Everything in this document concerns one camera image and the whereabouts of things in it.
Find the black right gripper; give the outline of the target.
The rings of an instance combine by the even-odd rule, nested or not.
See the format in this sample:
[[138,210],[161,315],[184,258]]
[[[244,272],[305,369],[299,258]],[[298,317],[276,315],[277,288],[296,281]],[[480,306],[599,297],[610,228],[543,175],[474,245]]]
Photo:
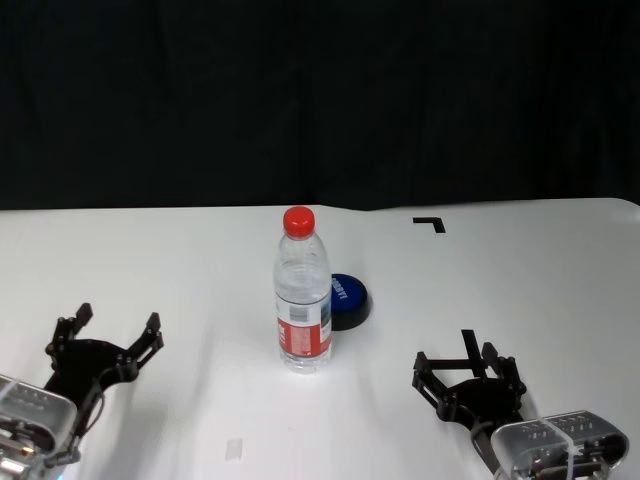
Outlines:
[[466,380],[452,387],[449,394],[449,388],[435,372],[454,370],[456,360],[430,360],[420,351],[414,361],[412,386],[435,409],[440,420],[450,420],[468,430],[484,422],[497,428],[522,421],[525,384],[515,358],[500,356],[490,342],[483,344],[482,358],[497,378]]

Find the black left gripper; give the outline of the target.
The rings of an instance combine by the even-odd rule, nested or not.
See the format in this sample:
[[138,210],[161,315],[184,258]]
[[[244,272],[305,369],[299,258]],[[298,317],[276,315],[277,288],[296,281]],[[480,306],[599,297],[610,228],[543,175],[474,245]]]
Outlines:
[[72,317],[60,317],[45,352],[53,373],[44,389],[84,403],[92,394],[115,384],[129,383],[164,347],[157,312],[148,318],[142,334],[127,349],[106,341],[74,340],[93,317],[90,303],[83,303]]

